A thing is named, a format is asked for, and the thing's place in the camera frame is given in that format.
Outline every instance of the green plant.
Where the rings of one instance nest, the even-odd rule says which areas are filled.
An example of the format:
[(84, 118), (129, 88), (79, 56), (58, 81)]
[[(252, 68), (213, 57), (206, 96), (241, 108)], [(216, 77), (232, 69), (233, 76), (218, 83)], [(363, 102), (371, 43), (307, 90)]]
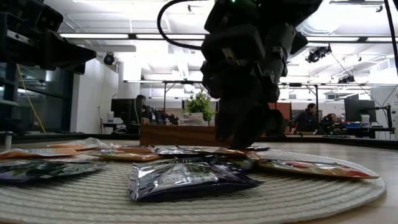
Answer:
[(216, 113), (210, 106), (210, 99), (203, 94), (203, 90), (197, 96), (191, 95), (184, 109), (185, 113), (202, 113), (203, 120), (211, 121)]

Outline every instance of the black cable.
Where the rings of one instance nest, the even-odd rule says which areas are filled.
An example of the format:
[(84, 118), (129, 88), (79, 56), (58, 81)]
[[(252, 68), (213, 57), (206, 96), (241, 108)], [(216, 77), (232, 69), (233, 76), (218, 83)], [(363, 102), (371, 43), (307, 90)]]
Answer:
[(159, 14), (157, 15), (157, 21), (156, 21), (157, 30), (159, 31), (159, 33), (163, 37), (163, 39), (172, 45), (175, 45), (177, 47), (193, 49), (193, 50), (200, 50), (200, 46), (178, 43), (178, 42), (168, 38), (162, 29), (162, 16), (163, 16), (163, 13), (166, 11), (166, 9), (168, 9), (170, 6), (172, 6), (174, 4), (178, 4), (181, 2), (189, 2), (189, 1), (207, 1), (207, 0), (173, 0), (173, 1), (169, 1), (160, 9)]
[(397, 49), (397, 41), (396, 41), (396, 32), (394, 30), (394, 23), (392, 22), (391, 10), (390, 10), (390, 5), (388, 3), (388, 0), (384, 0), (384, 4), (386, 5), (388, 24), (390, 27), (391, 40), (392, 40), (392, 49), (394, 51), (394, 59), (396, 62), (396, 70), (397, 70), (397, 75), (398, 75), (398, 49)]
[[(340, 67), (344, 70), (344, 72), (346, 72), (348, 75), (351, 75), (350, 73), (348, 73), (347, 72), (347, 70), (344, 68), (344, 66), (338, 61), (338, 59), (335, 57), (335, 55), (333, 55), (333, 54), (331, 54), (331, 56), (333, 56), (334, 58), (335, 58), (335, 60), (336, 60), (336, 62), (340, 65)], [(371, 97), (371, 99), (373, 100), (373, 101), (375, 101), (376, 103), (377, 103), (377, 105), (379, 105), (380, 107), (382, 107), (381, 106), (381, 104), (380, 103), (378, 103), (357, 81), (354, 81), (366, 94), (368, 94), (370, 97)]]
[[(340, 65), (340, 67), (344, 70), (344, 72), (346, 72), (348, 75), (351, 75), (350, 73), (348, 73), (347, 72), (347, 70), (344, 68), (344, 66), (338, 61), (338, 59), (335, 57), (335, 55), (333, 55), (333, 54), (331, 54), (334, 58), (335, 58), (335, 60), (336, 60), (336, 62)], [(357, 81), (355, 81), (354, 80), (354, 82), (366, 93), (366, 94), (368, 94), (370, 97), (371, 97), (371, 99), (374, 101), (374, 102), (376, 102), (377, 103), (377, 105), (379, 105), (381, 108), (383, 107), (383, 106), (381, 106), (380, 105), (380, 103), (379, 102), (377, 102)], [(384, 113), (384, 116), (386, 117), (386, 121), (387, 121), (387, 124), (388, 124), (388, 117), (387, 117), (387, 114), (386, 114), (386, 112), (384, 111), (384, 109), (382, 109), (383, 110), (383, 113)]]

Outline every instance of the wooden table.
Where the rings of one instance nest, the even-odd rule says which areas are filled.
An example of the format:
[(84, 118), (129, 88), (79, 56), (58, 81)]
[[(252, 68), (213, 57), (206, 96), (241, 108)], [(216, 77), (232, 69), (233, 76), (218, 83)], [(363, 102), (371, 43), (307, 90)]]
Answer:
[[(104, 142), (115, 142), (128, 145), (139, 144), (137, 141)], [(14, 145), (14, 147), (37, 148), (45, 147), (48, 144), (54, 144), (54, 142), (21, 144)], [(355, 162), (377, 172), (387, 183), (387, 193), (369, 204), (332, 217), (309, 222), (299, 222), (299, 224), (388, 224), (398, 222), (398, 151), (315, 143), (255, 143), (255, 145), (270, 146), (273, 149), (326, 156)]]

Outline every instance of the computer monitor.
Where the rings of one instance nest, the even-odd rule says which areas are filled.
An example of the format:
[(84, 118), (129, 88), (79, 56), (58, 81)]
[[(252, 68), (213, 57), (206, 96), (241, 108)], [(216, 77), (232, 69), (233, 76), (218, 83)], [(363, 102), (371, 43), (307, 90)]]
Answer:
[(346, 121), (362, 121), (362, 114), (370, 115), (370, 122), (377, 122), (376, 106), (373, 100), (344, 99), (346, 109)]
[(137, 99), (113, 99), (111, 110), (115, 118), (121, 118), (125, 124), (141, 122), (142, 100)]

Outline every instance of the spotlight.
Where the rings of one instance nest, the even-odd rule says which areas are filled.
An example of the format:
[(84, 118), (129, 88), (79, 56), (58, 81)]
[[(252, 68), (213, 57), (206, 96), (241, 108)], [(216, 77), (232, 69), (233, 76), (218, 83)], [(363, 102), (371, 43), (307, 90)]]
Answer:
[(305, 59), (308, 63), (318, 62), (321, 58), (326, 57), (327, 54), (331, 53), (330, 45), (327, 47), (317, 47), (315, 50), (311, 50), (308, 57)]
[(353, 75), (350, 75), (348, 77), (339, 79), (337, 83), (339, 83), (339, 84), (341, 84), (341, 83), (348, 84), (348, 83), (353, 83), (353, 82), (355, 82), (355, 78), (354, 78)]
[(115, 65), (117, 62), (118, 60), (114, 57), (113, 52), (106, 53), (106, 56), (104, 58), (105, 65)]

